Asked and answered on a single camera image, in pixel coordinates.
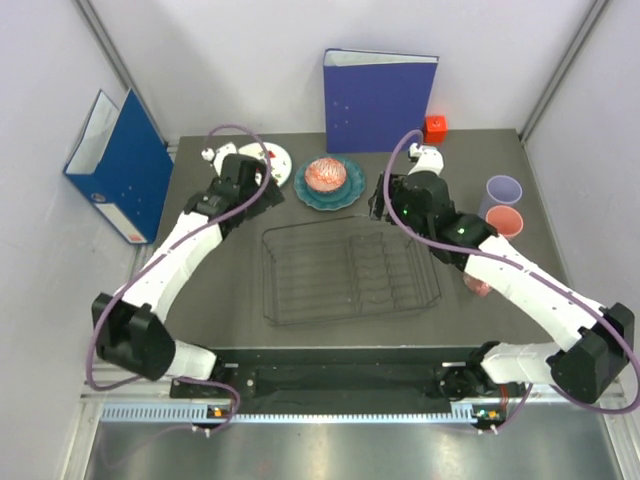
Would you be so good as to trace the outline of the watermelon pattern plate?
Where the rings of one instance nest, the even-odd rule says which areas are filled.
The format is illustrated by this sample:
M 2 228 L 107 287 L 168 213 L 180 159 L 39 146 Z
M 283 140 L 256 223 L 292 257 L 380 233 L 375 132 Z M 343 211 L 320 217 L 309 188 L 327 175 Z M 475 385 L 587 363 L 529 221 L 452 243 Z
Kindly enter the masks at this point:
M 258 142 L 245 144 L 238 149 L 238 153 L 254 157 L 264 164 L 270 162 L 271 177 L 279 187 L 282 187 L 293 170 L 292 158 L 282 146 L 276 143 L 264 141 L 263 144 L 265 149 Z

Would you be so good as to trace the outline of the pink patterned mug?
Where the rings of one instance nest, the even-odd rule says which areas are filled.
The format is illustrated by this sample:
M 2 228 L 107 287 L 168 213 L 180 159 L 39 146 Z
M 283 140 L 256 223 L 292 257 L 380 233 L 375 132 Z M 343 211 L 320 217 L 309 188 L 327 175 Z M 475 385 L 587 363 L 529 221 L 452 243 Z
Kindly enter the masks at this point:
M 492 288 L 487 283 L 467 273 L 463 274 L 463 282 L 472 293 L 481 298 L 486 297 L 492 291 Z

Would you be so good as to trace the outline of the black wire dish rack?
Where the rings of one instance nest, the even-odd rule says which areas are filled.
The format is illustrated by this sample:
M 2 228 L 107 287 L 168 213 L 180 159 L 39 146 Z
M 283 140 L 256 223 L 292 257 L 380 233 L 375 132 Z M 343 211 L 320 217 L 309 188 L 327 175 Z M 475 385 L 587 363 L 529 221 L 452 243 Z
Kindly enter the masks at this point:
M 273 326 L 404 315 L 441 298 L 428 248 L 365 216 L 272 228 L 261 247 L 263 315 Z

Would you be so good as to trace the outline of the lavender plastic cup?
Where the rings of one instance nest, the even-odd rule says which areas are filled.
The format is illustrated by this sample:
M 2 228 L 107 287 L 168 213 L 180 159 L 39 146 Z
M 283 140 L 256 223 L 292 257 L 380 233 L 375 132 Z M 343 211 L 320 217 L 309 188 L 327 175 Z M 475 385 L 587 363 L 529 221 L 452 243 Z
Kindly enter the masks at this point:
M 484 217 L 492 207 L 497 205 L 513 206 L 521 200 L 522 194 L 522 186 L 515 178 L 508 175 L 495 175 L 485 184 L 478 215 Z

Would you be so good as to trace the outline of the blue zigzag patterned bowl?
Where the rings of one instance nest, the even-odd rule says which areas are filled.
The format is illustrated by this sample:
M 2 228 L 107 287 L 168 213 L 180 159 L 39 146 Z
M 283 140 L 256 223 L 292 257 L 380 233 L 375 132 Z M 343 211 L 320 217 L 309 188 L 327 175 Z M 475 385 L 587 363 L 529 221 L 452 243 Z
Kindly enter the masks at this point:
M 306 167 L 304 180 L 315 192 L 334 193 L 346 183 L 347 170 L 344 163 L 336 158 L 320 157 Z

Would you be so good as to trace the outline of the pink plastic cup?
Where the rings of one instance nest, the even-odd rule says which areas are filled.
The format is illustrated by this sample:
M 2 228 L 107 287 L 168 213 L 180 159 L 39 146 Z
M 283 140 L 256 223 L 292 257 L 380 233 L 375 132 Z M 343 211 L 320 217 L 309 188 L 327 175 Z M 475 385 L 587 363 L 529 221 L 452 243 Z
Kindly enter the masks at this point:
M 490 208 L 486 213 L 485 220 L 507 239 L 517 237 L 524 227 L 521 214 L 507 205 L 496 205 Z

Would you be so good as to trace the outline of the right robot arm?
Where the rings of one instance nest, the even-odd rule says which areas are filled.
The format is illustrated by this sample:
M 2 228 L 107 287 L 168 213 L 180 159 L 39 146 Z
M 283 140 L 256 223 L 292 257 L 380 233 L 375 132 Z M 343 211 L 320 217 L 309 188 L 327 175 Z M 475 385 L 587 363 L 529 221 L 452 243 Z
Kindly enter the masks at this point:
M 596 411 L 624 368 L 639 365 L 635 316 L 626 305 L 590 300 L 528 261 L 478 215 L 457 211 L 435 172 L 382 173 L 368 204 L 371 218 L 399 226 L 442 263 L 487 284 L 550 336 L 548 343 L 477 347 L 464 369 L 474 393 L 487 396 L 509 383 L 548 385 Z

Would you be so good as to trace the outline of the teal plate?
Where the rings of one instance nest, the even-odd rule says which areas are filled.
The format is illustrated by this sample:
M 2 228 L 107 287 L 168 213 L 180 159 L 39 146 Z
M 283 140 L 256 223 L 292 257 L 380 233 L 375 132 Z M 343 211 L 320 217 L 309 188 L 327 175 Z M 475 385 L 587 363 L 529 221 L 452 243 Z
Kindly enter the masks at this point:
M 321 194 L 311 190 L 304 180 L 306 167 L 320 157 L 333 157 L 342 161 L 347 170 L 346 183 L 336 192 Z M 294 190 L 298 198 L 307 206 L 318 211 L 337 211 L 352 205 L 364 192 L 366 176 L 361 167 L 344 156 L 319 156 L 307 161 L 298 169 L 294 177 Z

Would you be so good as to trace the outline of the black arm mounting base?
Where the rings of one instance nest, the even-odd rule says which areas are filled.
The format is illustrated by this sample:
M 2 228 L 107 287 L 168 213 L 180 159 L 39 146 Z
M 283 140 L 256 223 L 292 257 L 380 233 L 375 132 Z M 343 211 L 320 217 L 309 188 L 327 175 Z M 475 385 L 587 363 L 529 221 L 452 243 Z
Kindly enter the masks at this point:
M 224 349 L 211 383 L 235 388 L 245 411 L 419 408 L 472 397 L 516 397 L 480 370 L 472 347 Z

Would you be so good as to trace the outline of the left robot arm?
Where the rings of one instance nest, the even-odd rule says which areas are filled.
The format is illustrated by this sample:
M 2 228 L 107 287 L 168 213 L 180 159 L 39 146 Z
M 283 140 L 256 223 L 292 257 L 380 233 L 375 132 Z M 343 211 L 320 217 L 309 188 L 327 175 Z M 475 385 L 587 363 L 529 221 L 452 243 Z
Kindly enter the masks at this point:
M 151 381 L 192 378 L 205 396 L 226 387 L 227 374 L 211 350 L 174 339 L 165 327 L 174 300 L 198 265 L 243 222 L 283 202 L 267 163 L 239 153 L 218 155 L 214 179 L 192 195 L 165 241 L 115 294 L 91 306 L 90 358 Z

